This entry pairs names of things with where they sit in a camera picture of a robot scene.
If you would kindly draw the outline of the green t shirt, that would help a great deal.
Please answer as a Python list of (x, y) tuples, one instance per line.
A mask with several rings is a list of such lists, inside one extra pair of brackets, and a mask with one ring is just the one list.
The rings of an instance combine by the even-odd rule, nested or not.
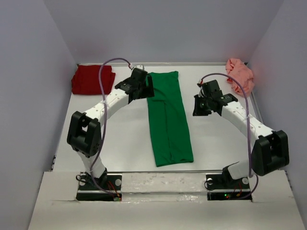
[(178, 71), (150, 73), (154, 97), (147, 99), (150, 137), (157, 167), (194, 162)]

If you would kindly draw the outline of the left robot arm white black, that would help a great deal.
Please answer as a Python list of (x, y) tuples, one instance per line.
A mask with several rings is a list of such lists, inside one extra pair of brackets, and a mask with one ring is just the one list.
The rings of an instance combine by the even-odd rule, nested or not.
[(115, 85), (101, 102), (82, 113), (72, 114), (67, 143), (82, 159), (93, 188), (101, 189), (107, 181), (107, 168), (100, 158), (107, 120), (132, 101), (150, 97), (154, 97), (152, 76), (143, 69), (134, 68), (131, 76)]

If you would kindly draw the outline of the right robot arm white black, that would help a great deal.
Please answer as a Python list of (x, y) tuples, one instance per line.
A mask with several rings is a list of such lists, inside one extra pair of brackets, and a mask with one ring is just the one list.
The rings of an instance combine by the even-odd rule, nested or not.
[(223, 94), (216, 80), (199, 82), (200, 92), (194, 96), (193, 116), (217, 113), (234, 125), (248, 142), (248, 158), (225, 166), (222, 173), (212, 176), (209, 190), (227, 189), (249, 176), (265, 176), (290, 162), (288, 136), (275, 131), (249, 114), (247, 106), (228, 93)]

